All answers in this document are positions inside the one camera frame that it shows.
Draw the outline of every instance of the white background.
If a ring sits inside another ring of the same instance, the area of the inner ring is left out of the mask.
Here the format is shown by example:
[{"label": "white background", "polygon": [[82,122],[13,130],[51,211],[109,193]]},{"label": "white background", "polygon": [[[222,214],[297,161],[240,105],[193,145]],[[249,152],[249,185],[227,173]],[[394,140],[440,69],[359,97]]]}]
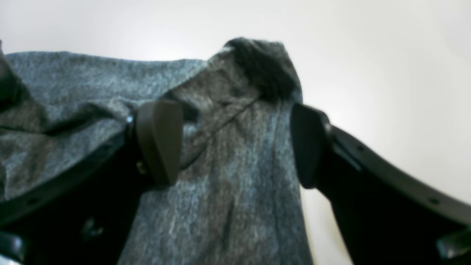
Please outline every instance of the white background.
[{"label": "white background", "polygon": [[[0,0],[5,53],[208,59],[234,37],[282,41],[304,103],[404,171],[471,204],[471,2]],[[351,264],[330,205],[303,191],[318,265]]]}]

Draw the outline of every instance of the hole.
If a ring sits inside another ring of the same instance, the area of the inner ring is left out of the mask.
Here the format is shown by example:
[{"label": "hole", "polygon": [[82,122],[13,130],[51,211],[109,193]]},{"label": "hole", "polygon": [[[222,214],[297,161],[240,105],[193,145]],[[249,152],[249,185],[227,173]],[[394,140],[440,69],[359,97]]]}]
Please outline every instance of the hole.
[{"label": "hole", "polygon": [[28,205],[33,205],[33,204],[36,204],[36,203],[38,203],[38,202],[39,202],[39,198],[31,198],[31,199],[29,199],[26,203],[27,203]]},{"label": "hole", "polygon": [[430,198],[430,199],[429,199],[429,202],[430,202],[431,204],[435,204],[435,205],[440,204],[440,201],[439,201],[438,199],[436,199],[436,198]]}]

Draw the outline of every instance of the clamp jaw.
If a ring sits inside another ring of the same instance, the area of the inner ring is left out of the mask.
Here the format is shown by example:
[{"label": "clamp jaw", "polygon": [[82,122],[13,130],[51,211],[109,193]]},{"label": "clamp jaw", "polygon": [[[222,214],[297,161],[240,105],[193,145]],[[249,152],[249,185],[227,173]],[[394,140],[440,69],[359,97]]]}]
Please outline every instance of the clamp jaw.
[{"label": "clamp jaw", "polygon": [[291,138],[298,179],[331,202],[356,265],[471,264],[471,206],[400,171],[296,104]]}]

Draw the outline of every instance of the heather gray cloth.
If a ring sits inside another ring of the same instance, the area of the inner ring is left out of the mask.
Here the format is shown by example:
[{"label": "heather gray cloth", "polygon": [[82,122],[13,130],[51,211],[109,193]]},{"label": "heather gray cloth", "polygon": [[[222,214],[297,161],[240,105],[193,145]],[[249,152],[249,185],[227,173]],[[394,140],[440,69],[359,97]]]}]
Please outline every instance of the heather gray cloth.
[{"label": "heather gray cloth", "polygon": [[0,113],[2,200],[77,163],[141,104],[177,100],[179,181],[142,195],[119,264],[312,264],[289,134],[301,90],[282,44],[235,39],[208,61],[7,59],[25,88]]}]

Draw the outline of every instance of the gray fabric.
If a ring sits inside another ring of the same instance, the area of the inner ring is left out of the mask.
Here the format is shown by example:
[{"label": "gray fabric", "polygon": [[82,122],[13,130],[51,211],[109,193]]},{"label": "gray fabric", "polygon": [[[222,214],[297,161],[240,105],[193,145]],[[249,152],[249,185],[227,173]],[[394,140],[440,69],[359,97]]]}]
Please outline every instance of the gray fabric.
[{"label": "gray fabric", "polygon": [[300,83],[280,43],[235,39],[208,61],[7,55],[25,87],[0,112],[1,200],[122,131],[141,104],[182,103],[179,181],[142,195],[119,264],[312,264],[289,134]]}]

